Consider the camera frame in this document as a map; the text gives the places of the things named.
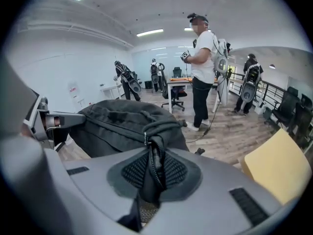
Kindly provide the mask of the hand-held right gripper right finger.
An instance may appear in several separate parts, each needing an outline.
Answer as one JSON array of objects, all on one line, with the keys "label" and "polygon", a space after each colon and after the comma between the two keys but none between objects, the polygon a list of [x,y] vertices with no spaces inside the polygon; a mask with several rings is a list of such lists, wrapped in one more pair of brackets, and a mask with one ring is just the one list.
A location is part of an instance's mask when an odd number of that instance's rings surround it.
[{"label": "hand-held right gripper right finger", "polygon": [[235,188],[243,188],[268,215],[281,208],[270,192],[234,166],[179,149],[172,152],[194,162],[202,182],[186,200],[161,204],[143,235],[236,235],[251,229],[230,194]]}]

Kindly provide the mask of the white water dispenser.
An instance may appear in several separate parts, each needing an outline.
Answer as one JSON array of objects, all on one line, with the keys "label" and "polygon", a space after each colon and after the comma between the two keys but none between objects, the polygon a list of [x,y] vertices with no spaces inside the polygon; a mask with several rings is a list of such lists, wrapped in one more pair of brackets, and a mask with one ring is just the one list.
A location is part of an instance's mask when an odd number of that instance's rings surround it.
[{"label": "white water dispenser", "polygon": [[74,102],[75,106],[79,106],[81,108],[85,105],[85,99],[83,96],[81,96],[80,88],[78,86],[78,83],[76,81],[70,81],[67,84],[69,95]]}]

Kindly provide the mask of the white ceiling pipes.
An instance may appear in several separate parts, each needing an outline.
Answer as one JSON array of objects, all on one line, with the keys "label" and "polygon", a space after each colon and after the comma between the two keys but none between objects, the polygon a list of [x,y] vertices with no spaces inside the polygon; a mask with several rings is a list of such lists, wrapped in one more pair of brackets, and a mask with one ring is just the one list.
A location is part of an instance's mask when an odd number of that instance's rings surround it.
[{"label": "white ceiling pipes", "polygon": [[29,31],[29,30],[63,30],[66,32],[75,32],[84,34],[87,36],[95,37],[98,39],[113,42],[126,48],[134,48],[134,46],[116,36],[108,34],[104,31],[94,29],[82,24],[69,23],[64,21],[43,21],[43,20],[32,20],[17,24],[18,32]]}]

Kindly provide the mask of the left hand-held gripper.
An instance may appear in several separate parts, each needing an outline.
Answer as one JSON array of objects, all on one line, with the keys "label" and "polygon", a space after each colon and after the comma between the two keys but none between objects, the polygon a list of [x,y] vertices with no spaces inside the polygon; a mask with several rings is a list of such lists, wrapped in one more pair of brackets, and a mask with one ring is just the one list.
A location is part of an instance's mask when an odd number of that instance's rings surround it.
[{"label": "left hand-held gripper", "polygon": [[[60,126],[54,125],[54,117],[60,117]],[[54,148],[54,128],[70,128],[85,121],[84,114],[50,112],[47,98],[29,88],[7,58],[0,57],[0,139],[22,134]]]}]

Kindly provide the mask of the yellow square table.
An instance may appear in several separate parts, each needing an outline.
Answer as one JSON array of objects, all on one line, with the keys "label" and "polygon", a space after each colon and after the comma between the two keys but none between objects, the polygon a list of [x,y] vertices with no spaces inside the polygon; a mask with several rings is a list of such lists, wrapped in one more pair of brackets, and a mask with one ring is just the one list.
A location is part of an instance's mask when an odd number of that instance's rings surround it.
[{"label": "yellow square table", "polygon": [[288,133],[279,129],[240,160],[243,172],[282,205],[300,197],[312,176],[310,164]]}]

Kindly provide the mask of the white side table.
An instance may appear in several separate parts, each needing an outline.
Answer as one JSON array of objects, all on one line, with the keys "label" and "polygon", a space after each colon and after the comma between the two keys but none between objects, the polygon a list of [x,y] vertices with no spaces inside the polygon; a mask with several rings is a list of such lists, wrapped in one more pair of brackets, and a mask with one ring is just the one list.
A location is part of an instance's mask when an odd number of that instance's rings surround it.
[{"label": "white side table", "polygon": [[115,86],[111,86],[111,87],[104,87],[102,86],[100,88],[100,92],[103,94],[104,99],[119,99],[122,94],[120,92],[120,88],[122,87],[121,84],[116,84]]}]

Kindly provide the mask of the white plastic crate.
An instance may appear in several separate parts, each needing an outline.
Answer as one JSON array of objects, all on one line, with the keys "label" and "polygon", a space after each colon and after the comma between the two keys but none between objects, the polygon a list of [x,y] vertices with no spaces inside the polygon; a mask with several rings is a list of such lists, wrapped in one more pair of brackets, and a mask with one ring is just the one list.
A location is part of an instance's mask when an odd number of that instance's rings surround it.
[{"label": "white plastic crate", "polygon": [[262,115],[266,110],[266,102],[264,100],[259,100],[255,106],[255,113],[258,115]]}]

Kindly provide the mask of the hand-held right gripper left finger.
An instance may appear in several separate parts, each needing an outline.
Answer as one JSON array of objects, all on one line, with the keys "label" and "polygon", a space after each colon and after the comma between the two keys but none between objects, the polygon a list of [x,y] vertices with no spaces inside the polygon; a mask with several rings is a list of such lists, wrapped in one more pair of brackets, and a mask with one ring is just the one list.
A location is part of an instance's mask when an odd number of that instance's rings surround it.
[{"label": "hand-held right gripper left finger", "polygon": [[58,153],[31,138],[0,139],[0,173],[32,221],[48,235],[139,235],[92,204]]}]

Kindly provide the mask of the black fabric bag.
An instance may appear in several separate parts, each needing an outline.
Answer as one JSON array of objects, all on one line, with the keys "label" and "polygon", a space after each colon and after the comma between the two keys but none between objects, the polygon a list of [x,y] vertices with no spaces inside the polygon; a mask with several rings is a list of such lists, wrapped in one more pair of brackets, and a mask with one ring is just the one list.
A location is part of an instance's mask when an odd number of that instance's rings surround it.
[{"label": "black fabric bag", "polygon": [[136,193],[151,203],[179,201],[191,194],[190,166],[171,152],[187,150],[184,121],[154,104],[127,100],[104,100],[80,115],[85,120],[69,134],[91,158],[140,150],[110,168],[108,180],[118,194]]}]

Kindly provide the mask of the black metal railing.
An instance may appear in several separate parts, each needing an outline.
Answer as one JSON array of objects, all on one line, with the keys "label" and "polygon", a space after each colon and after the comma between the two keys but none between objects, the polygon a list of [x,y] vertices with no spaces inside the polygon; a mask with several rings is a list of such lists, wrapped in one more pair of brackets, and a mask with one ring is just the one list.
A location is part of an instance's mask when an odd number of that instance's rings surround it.
[{"label": "black metal railing", "polygon": [[[236,95],[240,95],[243,89],[244,75],[233,73],[231,74],[229,82],[229,90]],[[258,89],[253,100],[253,106],[256,107],[260,102],[263,102],[265,106],[271,110],[278,109],[283,101],[284,92],[284,89],[276,85],[261,81],[258,84]]]}]

